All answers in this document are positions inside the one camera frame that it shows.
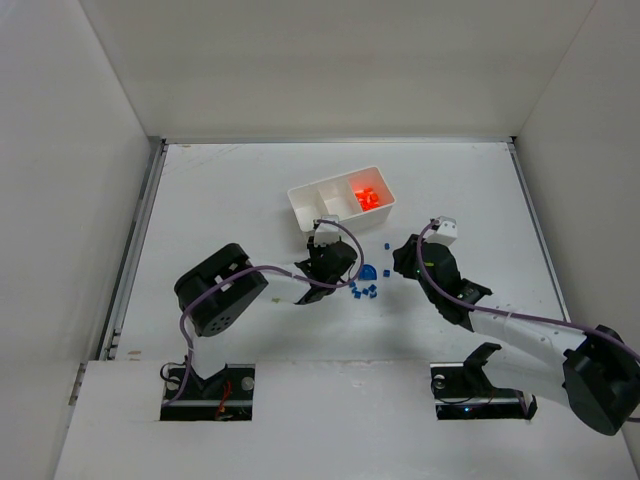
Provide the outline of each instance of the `purple cable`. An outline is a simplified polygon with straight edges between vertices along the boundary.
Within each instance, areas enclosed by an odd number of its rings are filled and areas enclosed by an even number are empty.
[[[573,330],[578,330],[578,331],[587,333],[589,335],[593,335],[595,337],[600,337],[603,340],[606,340],[607,342],[615,345],[616,347],[618,347],[620,350],[627,353],[628,355],[631,355],[636,361],[640,361],[640,355],[638,355],[631,347],[625,345],[617,338],[607,335],[606,333],[596,330],[595,328],[583,327],[580,325],[575,325],[573,323],[566,323],[561,320],[553,320],[551,318],[546,318],[546,317],[538,317],[535,315],[529,315],[527,313],[507,312],[506,310],[499,310],[497,308],[481,307],[479,305],[473,305],[471,303],[463,302],[462,300],[459,300],[456,297],[449,295],[442,288],[440,288],[440,286],[431,278],[431,276],[429,275],[429,272],[425,267],[424,259],[422,257],[421,247],[422,247],[422,242],[424,242],[424,236],[429,230],[431,230],[433,227],[435,227],[438,224],[439,224],[439,221],[436,219],[436,220],[433,220],[429,225],[424,227],[424,229],[422,229],[422,231],[420,232],[420,235],[418,236],[418,243],[416,246],[416,253],[418,256],[418,269],[420,270],[420,274],[427,282],[429,282],[429,285],[431,285],[433,289],[436,292],[438,292],[438,294],[440,294],[447,300],[455,303],[456,305],[460,305],[461,307],[467,308],[469,310],[477,310],[479,312],[491,313],[493,315],[500,315],[503,317],[510,316],[511,318],[518,318],[520,320],[528,320],[531,322],[547,323],[549,325],[556,325],[562,328],[570,328]],[[640,423],[640,418],[628,418],[627,422]]]
[[[358,242],[358,239],[355,237],[353,233],[351,233],[351,231],[349,231],[346,227],[340,225],[339,223],[332,222],[330,220],[317,220],[317,222],[326,223],[327,225],[333,225],[335,227],[338,227],[340,230],[346,233],[349,236],[349,238],[351,238],[351,240],[353,240],[353,243],[356,245],[356,248],[358,249],[358,255],[360,256],[360,266],[358,267],[358,271],[356,271],[353,277],[347,279],[345,283],[338,283],[333,285],[331,283],[318,282],[317,280],[312,280],[311,278],[307,278],[302,275],[295,275],[285,270],[284,268],[276,267],[275,265],[260,265],[257,267],[247,268],[246,270],[242,270],[238,273],[235,273],[230,277],[225,278],[222,282],[211,287],[209,290],[204,292],[202,295],[196,298],[193,302],[187,305],[187,308],[184,309],[184,311],[182,312],[182,315],[180,316],[180,333],[182,333],[182,336],[187,342],[187,359],[185,361],[184,376],[182,377],[182,381],[180,382],[180,388],[178,388],[178,391],[175,394],[175,396],[171,400],[167,400],[166,402],[164,402],[162,404],[163,407],[168,407],[169,405],[177,401],[182,396],[182,394],[184,393],[184,389],[187,386],[186,380],[187,378],[189,378],[189,375],[191,374],[191,364],[193,362],[193,340],[191,340],[191,337],[189,336],[189,333],[187,332],[187,329],[186,329],[187,318],[191,315],[191,312],[193,312],[194,308],[196,308],[203,301],[205,301],[210,295],[217,292],[225,285],[228,285],[229,283],[232,283],[237,279],[242,278],[245,275],[248,275],[250,273],[261,272],[261,271],[278,273],[286,277],[291,277],[294,280],[307,282],[317,287],[332,288],[332,289],[347,287],[351,282],[354,282],[355,280],[358,279],[358,277],[360,276],[360,272],[362,271],[362,267],[364,266],[364,251],[362,250],[362,245],[360,245],[360,242]]]

